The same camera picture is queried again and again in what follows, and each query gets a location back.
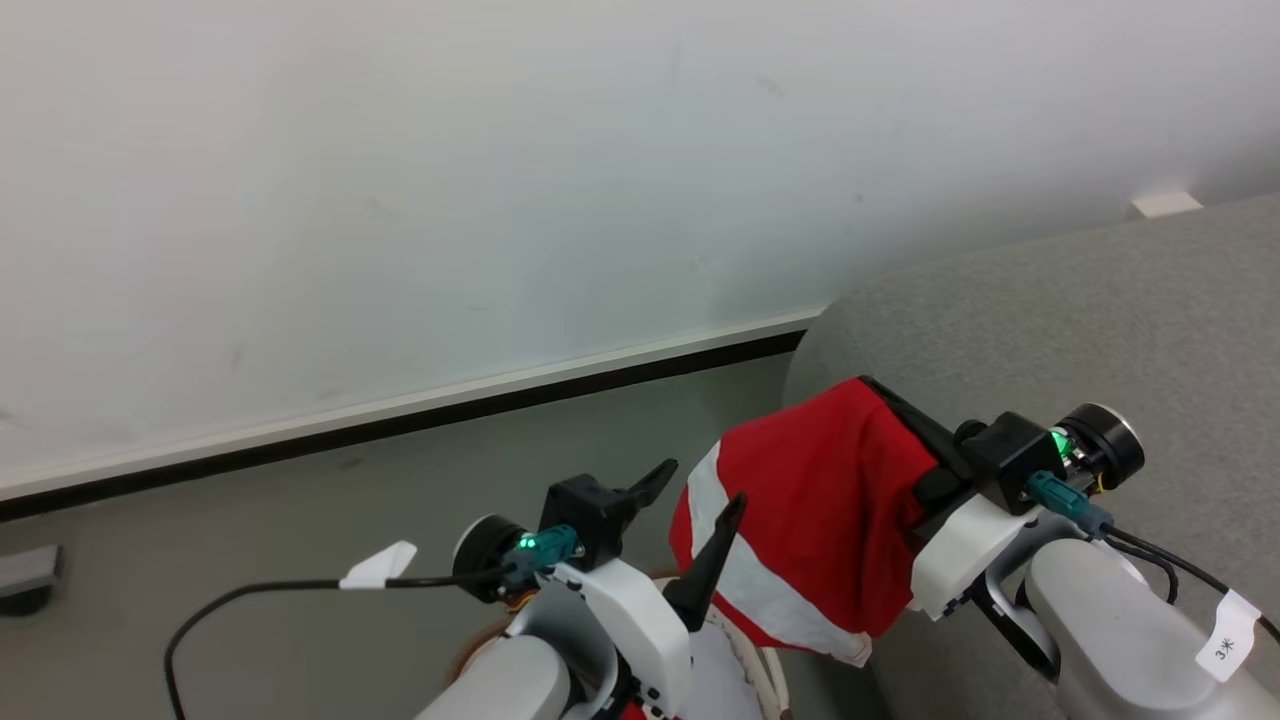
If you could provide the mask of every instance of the black baseboard strip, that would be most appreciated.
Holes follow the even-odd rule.
[[[497,415],[499,413],[532,407],[534,405],[543,405],[545,402],[556,402],[557,400],[581,397],[584,395],[591,395],[594,392],[613,389],[628,384],[644,383],[660,378],[672,378],[710,368],[719,368],[722,365],[732,365],[746,360],[781,355],[795,350],[800,343],[801,336],[804,336],[804,331],[796,331],[773,337],[753,340],[749,342],[741,342],[737,345],[730,345],[727,347],[703,350],[700,352],[692,352],[680,357],[657,360],[654,363],[646,363],[632,368],[622,368],[620,370],[609,370],[607,373],[598,373],[572,380],[562,380],[541,387],[508,392],[494,397],[460,402],[447,407],[424,410],[421,413],[402,415],[399,418],[389,418],[387,420],[365,423],[362,425],[353,425],[339,430],[329,430],[301,438],[274,442],[260,447],[251,447],[247,450],[238,450],[236,452],[202,457],[200,460],[178,462],[175,465],[166,465],[164,468],[143,470],[141,473],[129,473],[127,475],[118,475],[68,488],[15,497],[13,500],[0,502],[0,523],[17,520],[19,518],[28,518],[31,515],[44,515],[46,512],[65,510],[77,505],[86,505],[145,489],[207,478],[209,475],[229,473],[232,470],[242,470],[255,465],[278,462],[280,460],[310,455],[312,452],[321,452],[325,450],[334,450],[338,447],[358,445],[404,433],[438,428],[452,423],[474,420],[486,415]]]

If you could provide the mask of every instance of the fabric tag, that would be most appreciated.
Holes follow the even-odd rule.
[[[1235,591],[1228,591],[1217,603],[1213,634],[1196,656],[1196,662],[1208,670],[1219,683],[1231,679],[1253,648],[1253,624],[1262,612]]]
[[[417,547],[413,543],[399,541],[378,555],[357,562],[346,578],[338,580],[338,587],[344,591],[385,588],[387,578],[399,578],[416,553]]]

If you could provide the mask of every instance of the green led light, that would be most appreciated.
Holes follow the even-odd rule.
[[[1059,457],[1066,460],[1070,457],[1071,451],[1075,450],[1075,445],[1071,443],[1071,438],[1064,436],[1062,433],[1050,433],[1053,436],[1053,443],[1057,445]]]

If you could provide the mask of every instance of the white wall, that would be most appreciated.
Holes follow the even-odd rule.
[[[8,3],[0,486],[1277,188],[1274,3]]]

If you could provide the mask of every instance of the gray sofa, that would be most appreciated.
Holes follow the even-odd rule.
[[[1280,620],[1280,195],[882,278],[817,320],[787,401],[863,373],[948,427],[1117,409],[1147,468],[1102,500],[1116,524]],[[1219,596],[1185,574],[1181,588],[1211,628]],[[1280,647],[1258,633],[1245,667],[1280,696]],[[937,624],[905,614],[870,667],[896,720],[1062,717],[972,606]]]

